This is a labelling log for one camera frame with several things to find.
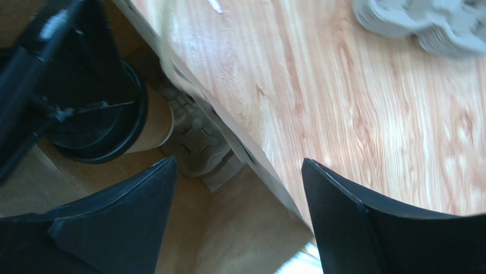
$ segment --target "table surface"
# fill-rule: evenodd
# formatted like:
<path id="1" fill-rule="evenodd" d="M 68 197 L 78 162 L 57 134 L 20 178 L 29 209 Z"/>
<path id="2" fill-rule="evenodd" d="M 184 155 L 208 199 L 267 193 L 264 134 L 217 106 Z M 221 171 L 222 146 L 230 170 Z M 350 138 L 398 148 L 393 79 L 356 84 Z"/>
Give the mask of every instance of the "table surface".
<path id="1" fill-rule="evenodd" d="M 132 1 L 261 147 L 305 220 L 305 157 L 408 204 L 486 212 L 485 58 L 370 33 L 350 0 L 220 0 L 222 14 L 179 0 L 164 24 L 170 0 Z"/>

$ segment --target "light wood surface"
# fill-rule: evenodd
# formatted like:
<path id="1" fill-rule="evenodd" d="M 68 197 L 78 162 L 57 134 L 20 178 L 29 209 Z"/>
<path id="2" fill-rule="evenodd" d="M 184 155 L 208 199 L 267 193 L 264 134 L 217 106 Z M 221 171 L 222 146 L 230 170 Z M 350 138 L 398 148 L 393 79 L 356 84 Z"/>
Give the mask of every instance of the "light wood surface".
<path id="1" fill-rule="evenodd" d="M 486 59 L 370 33 L 349 0 L 220 0 L 223 14 L 205 0 L 132 1 L 260 146 L 307 221 L 305 157 L 405 203 L 486 212 Z"/>

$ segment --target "black plastic part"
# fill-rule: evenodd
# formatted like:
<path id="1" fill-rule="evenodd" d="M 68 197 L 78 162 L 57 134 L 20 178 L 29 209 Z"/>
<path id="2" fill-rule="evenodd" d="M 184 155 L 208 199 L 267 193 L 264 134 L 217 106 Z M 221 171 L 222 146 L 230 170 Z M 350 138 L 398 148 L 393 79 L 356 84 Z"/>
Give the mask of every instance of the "black plastic part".
<path id="1" fill-rule="evenodd" d="M 176 183 L 172 157 L 44 214 L 0 219 L 1 273 L 154 273 Z"/>
<path id="2" fill-rule="evenodd" d="M 0 67 L 0 182 L 41 136 L 103 163 L 143 128 L 145 86 L 120 59 L 100 0 L 48 1 Z"/>
<path id="3" fill-rule="evenodd" d="M 486 215 L 404 204 L 311 159 L 302 177 L 324 273 L 486 273 Z"/>

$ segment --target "wood grain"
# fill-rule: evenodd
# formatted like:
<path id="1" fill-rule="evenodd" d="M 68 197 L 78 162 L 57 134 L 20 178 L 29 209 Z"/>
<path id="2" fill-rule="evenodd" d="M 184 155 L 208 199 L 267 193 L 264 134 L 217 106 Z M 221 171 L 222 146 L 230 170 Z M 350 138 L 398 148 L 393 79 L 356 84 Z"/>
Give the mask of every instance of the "wood grain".
<path id="1" fill-rule="evenodd" d="M 220 0 L 223 14 L 203 0 L 133 2 L 263 150 L 307 221 L 304 157 L 405 203 L 486 212 L 486 59 L 370 33 L 350 0 Z"/>

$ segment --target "wooden table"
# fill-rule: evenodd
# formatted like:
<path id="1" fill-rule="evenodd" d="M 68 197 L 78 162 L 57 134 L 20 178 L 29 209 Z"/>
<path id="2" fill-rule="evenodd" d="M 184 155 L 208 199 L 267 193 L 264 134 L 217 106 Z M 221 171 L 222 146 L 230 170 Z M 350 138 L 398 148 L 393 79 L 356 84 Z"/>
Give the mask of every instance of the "wooden table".
<path id="1" fill-rule="evenodd" d="M 162 62 L 178 55 L 248 132 L 306 221 L 305 157 L 418 207 L 486 212 L 486 59 L 370 33 L 350 0 L 132 4 Z"/>

